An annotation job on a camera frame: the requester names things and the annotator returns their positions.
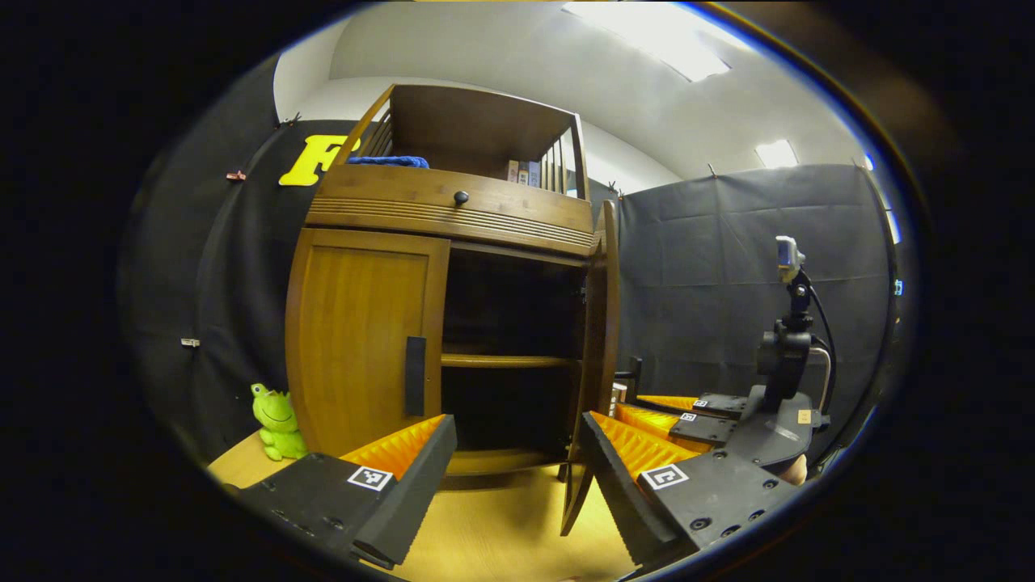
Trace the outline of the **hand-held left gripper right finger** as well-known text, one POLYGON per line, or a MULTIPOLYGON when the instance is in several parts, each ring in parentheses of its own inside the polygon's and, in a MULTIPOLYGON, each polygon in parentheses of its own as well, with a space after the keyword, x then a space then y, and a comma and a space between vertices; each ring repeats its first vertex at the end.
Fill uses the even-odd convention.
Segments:
POLYGON ((581 417, 579 446, 635 566, 658 568, 750 533, 797 487, 727 450, 691 452, 614 417, 581 417))

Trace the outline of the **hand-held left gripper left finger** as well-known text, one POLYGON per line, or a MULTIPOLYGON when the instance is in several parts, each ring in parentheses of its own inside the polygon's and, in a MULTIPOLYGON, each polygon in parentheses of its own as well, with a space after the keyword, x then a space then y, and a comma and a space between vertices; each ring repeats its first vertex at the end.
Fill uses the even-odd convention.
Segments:
POLYGON ((456 450, 451 414, 341 457, 309 453, 229 493, 297 542, 339 560, 400 566, 456 450))

